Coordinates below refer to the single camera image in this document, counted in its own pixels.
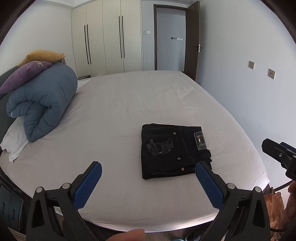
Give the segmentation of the person's hand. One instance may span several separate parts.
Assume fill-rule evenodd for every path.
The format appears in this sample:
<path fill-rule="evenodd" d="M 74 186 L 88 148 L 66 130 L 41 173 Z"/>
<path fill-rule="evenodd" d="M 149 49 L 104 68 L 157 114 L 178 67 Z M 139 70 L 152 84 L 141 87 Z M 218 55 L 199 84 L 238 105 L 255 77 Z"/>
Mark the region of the person's hand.
<path fill-rule="evenodd" d="M 131 230 L 119 233 L 108 238 L 106 241 L 144 241 L 145 231 L 143 229 Z"/>

